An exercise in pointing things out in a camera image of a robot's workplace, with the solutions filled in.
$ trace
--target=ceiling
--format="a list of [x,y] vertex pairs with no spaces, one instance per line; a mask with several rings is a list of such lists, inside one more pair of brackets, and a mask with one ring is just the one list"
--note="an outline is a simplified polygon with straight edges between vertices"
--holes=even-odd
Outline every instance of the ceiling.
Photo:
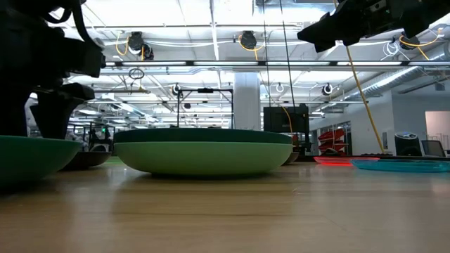
[[[143,32],[143,38],[152,47],[156,61],[166,60],[348,60],[345,47],[338,45],[331,50],[317,54],[314,45],[297,40],[297,32],[313,22],[316,22],[325,14],[325,11],[333,10],[332,1],[311,0],[303,1],[302,5],[292,5],[292,1],[283,0],[286,4],[284,15],[281,15],[277,1],[269,1],[265,15],[262,9],[254,6],[253,0],[88,0],[83,5],[84,21],[89,34],[93,38],[99,38],[105,44],[104,54],[107,61],[136,61],[139,56],[130,52],[121,55],[126,50],[126,39],[131,32]],[[62,11],[56,11],[55,16],[60,17]],[[436,38],[439,24],[448,24],[450,16],[446,16],[430,26],[418,35],[421,42],[432,41]],[[70,19],[58,26],[62,27],[67,37],[79,38],[75,24]],[[252,30],[263,46],[264,38],[267,45],[258,50],[257,55],[253,51],[245,51],[237,39],[243,30]],[[390,40],[398,38],[401,30],[391,31],[378,36],[362,39],[359,44],[350,46],[354,60],[404,60],[420,55],[418,50],[396,50],[395,47],[387,48]],[[447,41],[450,29],[442,30],[439,39],[432,45],[423,47],[424,52],[439,46]],[[197,72],[190,72],[192,68],[172,68],[174,74],[167,74],[165,67],[146,68],[152,74],[146,74],[141,80],[133,84],[133,93],[130,91],[132,80],[127,78],[127,70],[120,68],[107,68],[102,70],[102,76],[98,79],[74,76],[68,82],[79,82],[92,86],[97,91],[113,91],[119,93],[97,92],[97,99],[101,100],[132,100],[132,101],[163,101],[173,100],[171,88],[178,84],[183,89],[197,89],[203,87],[232,89],[234,73],[243,71],[236,68],[207,68]],[[362,82],[368,81],[385,70],[358,71]],[[350,69],[346,70],[318,70],[315,68],[293,70],[291,75],[286,67],[283,69],[269,68],[269,78],[266,70],[258,70],[260,73],[262,100],[268,100],[263,95],[270,91],[271,97],[278,100],[290,100],[290,81],[293,83],[293,93],[296,99],[302,100],[329,100],[329,97],[321,95],[321,88],[325,84],[332,84],[339,89],[334,90],[332,96],[344,94],[356,86]],[[282,86],[282,92],[277,91],[277,86]],[[222,100],[226,101],[220,93],[198,94],[193,93],[189,99],[193,100]],[[125,117],[137,116],[133,112],[123,108],[114,108],[111,105],[87,104],[77,108],[75,119],[90,117],[79,110],[93,110],[104,116],[103,122],[112,122],[116,117],[119,122],[124,120],[126,124],[117,124],[118,127],[128,125],[153,124],[158,127],[168,127],[173,123],[176,115],[173,111],[176,105],[133,104],[135,110],[142,112],[145,117],[141,120]],[[230,115],[218,114],[229,112],[229,103],[211,105],[192,105],[185,111],[185,126],[208,127],[212,125],[227,127]],[[197,114],[197,123],[188,117],[196,112],[211,112],[202,117]]]

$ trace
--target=black monitor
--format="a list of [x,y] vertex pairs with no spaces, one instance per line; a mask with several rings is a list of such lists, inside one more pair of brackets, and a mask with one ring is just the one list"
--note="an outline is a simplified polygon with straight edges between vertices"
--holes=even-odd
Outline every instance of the black monitor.
[[[309,109],[305,104],[286,108],[292,122],[292,131],[309,134]],[[290,133],[289,119],[281,107],[264,108],[264,131]]]
[[422,156],[419,138],[415,134],[395,134],[395,149],[398,156]]
[[422,141],[422,146],[426,155],[446,157],[440,141]]

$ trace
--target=wooden table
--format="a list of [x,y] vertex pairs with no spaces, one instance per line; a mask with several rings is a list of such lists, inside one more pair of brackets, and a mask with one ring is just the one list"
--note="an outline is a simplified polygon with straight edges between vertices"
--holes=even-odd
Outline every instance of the wooden table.
[[450,252],[450,174],[296,164],[154,179],[123,164],[0,200],[0,252]]

